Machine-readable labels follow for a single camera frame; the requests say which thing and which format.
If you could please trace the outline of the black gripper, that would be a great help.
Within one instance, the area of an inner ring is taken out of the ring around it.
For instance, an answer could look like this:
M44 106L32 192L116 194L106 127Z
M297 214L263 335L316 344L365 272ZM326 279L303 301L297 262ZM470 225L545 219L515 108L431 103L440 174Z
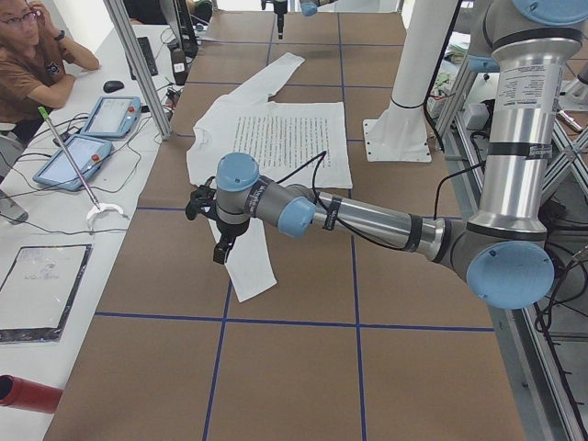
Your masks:
M193 221L198 214L215 221L220 231L220 239L213 250L213 261L226 264L236 238L246 233L249 219L227 221L221 218L220 206L215 199L216 190L211 186L213 180L214 176L209 177L204 184L199 185L190 194L185 213L190 221Z

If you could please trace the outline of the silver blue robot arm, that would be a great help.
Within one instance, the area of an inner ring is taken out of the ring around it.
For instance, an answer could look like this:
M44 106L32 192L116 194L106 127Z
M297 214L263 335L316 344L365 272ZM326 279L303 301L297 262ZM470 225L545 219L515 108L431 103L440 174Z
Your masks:
M424 219L263 176L254 158L228 153L195 189L189 219L214 222L217 263L227 262L251 220L293 238L310 226L341 228L375 245L424 255L454 271L500 309L523 309L548 294L555 269L538 217L552 154L562 69L581 47L584 1L481 1L475 5L469 64L498 75L488 140L471 167L483 181L467 220Z
M318 12L318 8L334 4L336 0L299 0L300 11L303 16L311 17ZM284 38L285 15L288 13L287 0L271 0L274 14L277 17L277 38Z

